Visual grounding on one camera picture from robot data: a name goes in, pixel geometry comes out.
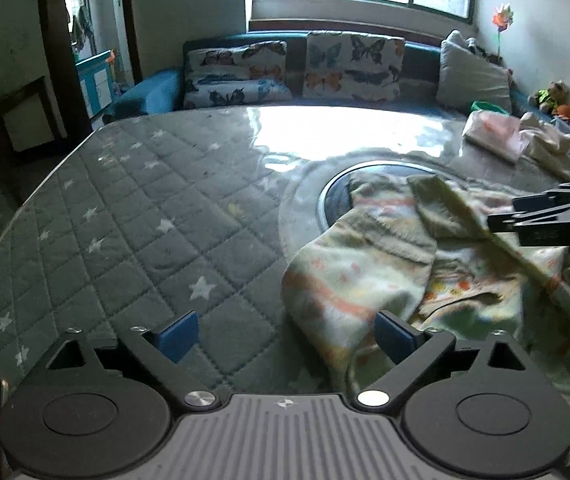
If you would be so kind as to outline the colourful patterned baby garment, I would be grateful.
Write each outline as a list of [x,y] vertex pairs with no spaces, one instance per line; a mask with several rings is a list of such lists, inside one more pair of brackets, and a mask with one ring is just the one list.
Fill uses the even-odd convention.
[[416,328],[481,339],[511,334],[570,404],[570,249],[493,234],[512,195],[437,177],[358,172],[352,208],[300,249],[283,276],[286,311],[348,394],[387,364],[382,310]]

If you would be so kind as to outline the beige crumpled garment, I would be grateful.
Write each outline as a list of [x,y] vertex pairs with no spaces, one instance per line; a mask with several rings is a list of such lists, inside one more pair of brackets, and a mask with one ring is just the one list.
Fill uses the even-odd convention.
[[528,141],[526,156],[557,179],[570,182],[570,133],[562,133],[531,112],[521,116],[519,133]]

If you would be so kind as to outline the folded pink garment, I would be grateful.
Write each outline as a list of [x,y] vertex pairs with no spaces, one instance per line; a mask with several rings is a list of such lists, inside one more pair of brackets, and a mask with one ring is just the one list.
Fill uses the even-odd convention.
[[518,118],[490,110],[472,112],[463,128],[463,137],[512,165],[529,143],[520,133]]

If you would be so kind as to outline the plush toy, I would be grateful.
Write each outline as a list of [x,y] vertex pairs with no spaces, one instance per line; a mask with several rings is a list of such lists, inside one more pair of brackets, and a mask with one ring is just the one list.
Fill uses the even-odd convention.
[[528,103],[546,116],[570,120],[569,88],[562,80],[530,94]]

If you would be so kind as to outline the grey star quilted table cover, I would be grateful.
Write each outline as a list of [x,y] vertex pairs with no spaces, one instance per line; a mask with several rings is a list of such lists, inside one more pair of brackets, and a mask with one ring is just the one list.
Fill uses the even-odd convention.
[[336,389],[285,309],[299,250],[352,208],[358,172],[524,195],[554,185],[466,144],[458,120],[355,107],[191,110],[114,122],[76,148],[0,238],[0,378],[67,330],[93,339],[189,311],[185,366],[217,392]]

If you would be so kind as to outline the grey white pillow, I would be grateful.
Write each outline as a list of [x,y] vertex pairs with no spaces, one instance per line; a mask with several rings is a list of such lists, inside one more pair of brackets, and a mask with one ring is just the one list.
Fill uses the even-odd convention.
[[456,110],[470,110],[475,101],[488,102],[512,113],[508,70],[489,63],[468,49],[464,36],[452,30],[441,43],[436,100]]

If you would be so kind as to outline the colourful pinwheel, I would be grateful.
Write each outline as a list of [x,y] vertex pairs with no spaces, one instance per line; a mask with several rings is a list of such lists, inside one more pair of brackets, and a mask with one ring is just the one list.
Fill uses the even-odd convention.
[[514,12],[509,4],[502,4],[494,10],[492,24],[496,28],[496,55],[501,56],[501,37],[514,23]]

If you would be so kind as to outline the right butterfly cushion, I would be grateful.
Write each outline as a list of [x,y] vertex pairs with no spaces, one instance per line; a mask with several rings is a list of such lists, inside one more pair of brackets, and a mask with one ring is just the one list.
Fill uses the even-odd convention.
[[400,97],[403,37],[309,32],[302,96],[387,103]]

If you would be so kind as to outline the butterfly cushion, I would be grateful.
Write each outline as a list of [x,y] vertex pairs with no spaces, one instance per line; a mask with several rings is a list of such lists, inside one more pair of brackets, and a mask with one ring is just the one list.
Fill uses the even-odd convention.
[[387,103],[400,97],[403,37],[309,32],[302,96]]
[[184,66],[186,110],[284,102],[287,44],[269,40],[241,47],[189,51]]

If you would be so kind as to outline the dark wooden cabinet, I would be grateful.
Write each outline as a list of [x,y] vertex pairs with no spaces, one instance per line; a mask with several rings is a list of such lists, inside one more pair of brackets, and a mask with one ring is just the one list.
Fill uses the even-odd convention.
[[0,187],[16,204],[67,154],[36,0],[0,0]]

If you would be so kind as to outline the blue sofa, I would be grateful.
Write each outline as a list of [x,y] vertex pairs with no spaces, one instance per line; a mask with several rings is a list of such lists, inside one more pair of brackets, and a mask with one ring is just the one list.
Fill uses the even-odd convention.
[[[286,53],[283,84],[289,88],[296,104],[305,104],[302,97],[303,69],[308,52],[307,30],[273,30],[273,32],[247,32],[247,34],[191,40],[183,44],[187,58],[198,50],[211,51],[250,47],[253,44],[275,42]],[[439,49],[430,44],[409,41],[405,44],[400,72],[401,96],[390,104],[381,104],[381,110],[415,113],[440,118],[462,119],[469,115],[470,107],[450,108],[436,101],[439,80]],[[171,67],[145,78],[140,84],[119,96],[107,107],[103,122],[109,124],[136,116],[163,114],[183,110],[185,92],[194,86],[189,67]]]

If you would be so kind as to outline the blue white cabinet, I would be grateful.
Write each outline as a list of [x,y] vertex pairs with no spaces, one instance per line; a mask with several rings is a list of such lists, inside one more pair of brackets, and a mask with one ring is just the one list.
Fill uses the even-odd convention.
[[115,99],[113,63],[112,50],[103,51],[76,63],[81,94],[90,119],[101,114]]

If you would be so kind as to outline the left butterfly cushion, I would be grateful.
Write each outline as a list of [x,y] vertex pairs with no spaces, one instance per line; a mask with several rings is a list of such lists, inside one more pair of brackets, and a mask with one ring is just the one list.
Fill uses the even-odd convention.
[[269,40],[241,47],[189,51],[184,66],[186,110],[284,102],[287,44]]

